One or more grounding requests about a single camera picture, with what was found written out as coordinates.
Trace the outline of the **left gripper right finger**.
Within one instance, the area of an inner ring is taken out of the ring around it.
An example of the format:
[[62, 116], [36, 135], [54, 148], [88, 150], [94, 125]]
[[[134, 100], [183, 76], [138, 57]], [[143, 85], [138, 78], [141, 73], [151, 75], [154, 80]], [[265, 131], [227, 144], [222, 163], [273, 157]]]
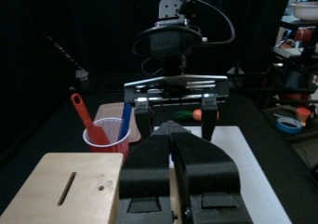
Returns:
[[239, 169], [215, 144], [171, 134], [183, 224], [254, 224], [241, 196]]

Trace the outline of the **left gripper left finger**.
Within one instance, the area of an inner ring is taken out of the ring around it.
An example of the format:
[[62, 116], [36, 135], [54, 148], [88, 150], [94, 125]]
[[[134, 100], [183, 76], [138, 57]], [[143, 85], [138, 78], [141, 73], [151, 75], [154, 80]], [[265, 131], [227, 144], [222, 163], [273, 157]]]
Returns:
[[119, 175], [117, 224], [173, 224], [169, 124], [134, 148]]

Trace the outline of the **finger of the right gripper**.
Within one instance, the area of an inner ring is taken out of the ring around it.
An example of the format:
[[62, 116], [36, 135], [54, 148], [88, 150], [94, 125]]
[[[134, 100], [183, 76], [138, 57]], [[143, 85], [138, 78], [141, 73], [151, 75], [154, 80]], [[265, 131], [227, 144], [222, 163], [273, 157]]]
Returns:
[[134, 108], [134, 116], [142, 138], [149, 138], [153, 133], [154, 124], [153, 124], [153, 109], [150, 105], [150, 100], [147, 98], [139, 98], [137, 100]]
[[202, 99], [202, 138], [207, 141], [213, 138], [215, 125], [219, 119], [217, 96], [206, 94]]

